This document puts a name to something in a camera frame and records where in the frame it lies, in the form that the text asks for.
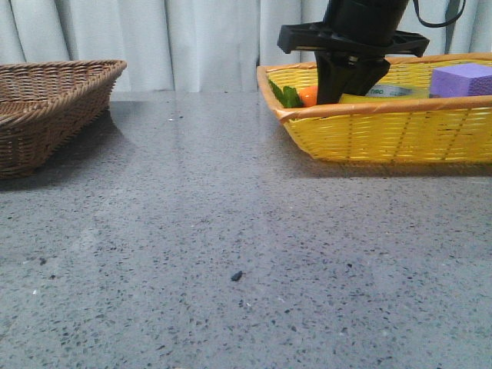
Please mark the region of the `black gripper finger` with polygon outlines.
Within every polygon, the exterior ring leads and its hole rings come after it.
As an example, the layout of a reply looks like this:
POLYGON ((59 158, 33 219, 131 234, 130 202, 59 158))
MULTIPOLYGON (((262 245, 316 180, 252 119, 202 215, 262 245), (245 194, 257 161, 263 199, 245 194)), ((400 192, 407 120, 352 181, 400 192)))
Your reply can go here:
POLYGON ((343 94, 363 96, 389 71, 384 57, 315 52, 317 104, 338 103, 343 94))

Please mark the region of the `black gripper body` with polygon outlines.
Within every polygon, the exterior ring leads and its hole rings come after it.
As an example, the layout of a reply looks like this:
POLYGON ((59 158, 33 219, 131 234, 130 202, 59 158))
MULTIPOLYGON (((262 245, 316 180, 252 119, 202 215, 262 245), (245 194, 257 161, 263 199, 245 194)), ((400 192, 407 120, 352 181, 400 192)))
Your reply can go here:
POLYGON ((319 22, 282 25, 277 45, 286 54, 358 62, 386 55, 421 57, 430 40, 398 27, 407 1, 330 1, 319 22))

